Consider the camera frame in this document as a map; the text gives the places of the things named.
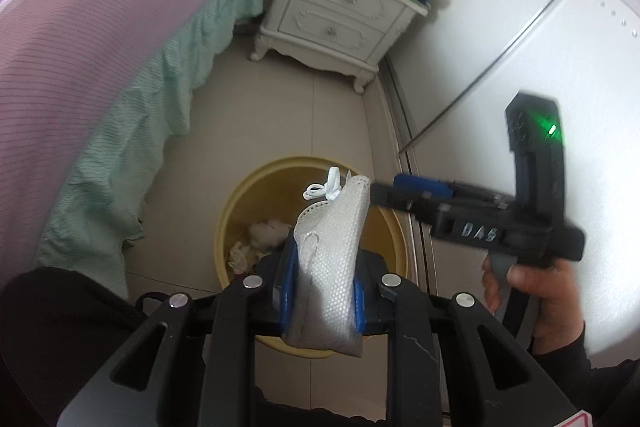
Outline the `black sleeved right forearm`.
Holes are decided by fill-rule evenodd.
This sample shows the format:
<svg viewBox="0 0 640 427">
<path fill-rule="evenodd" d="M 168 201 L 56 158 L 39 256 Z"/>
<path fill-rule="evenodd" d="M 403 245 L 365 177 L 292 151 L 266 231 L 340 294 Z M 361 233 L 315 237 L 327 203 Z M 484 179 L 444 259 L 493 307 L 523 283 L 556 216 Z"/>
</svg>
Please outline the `black sleeved right forearm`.
<svg viewBox="0 0 640 427">
<path fill-rule="evenodd" d="M 595 426 L 630 426 L 639 421 L 639 360 L 593 367 L 580 326 L 536 327 L 530 354 Z"/>
</svg>

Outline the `person's right hand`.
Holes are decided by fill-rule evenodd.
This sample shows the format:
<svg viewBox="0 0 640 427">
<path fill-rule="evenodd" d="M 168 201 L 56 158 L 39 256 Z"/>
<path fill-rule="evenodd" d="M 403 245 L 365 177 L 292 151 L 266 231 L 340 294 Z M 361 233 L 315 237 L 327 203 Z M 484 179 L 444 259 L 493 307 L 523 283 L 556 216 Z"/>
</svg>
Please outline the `person's right hand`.
<svg viewBox="0 0 640 427">
<path fill-rule="evenodd" d="M 548 355 L 577 340 L 585 329 L 573 265 L 556 259 L 550 268 L 512 265 L 506 283 L 539 299 L 533 331 L 533 354 Z"/>
</svg>

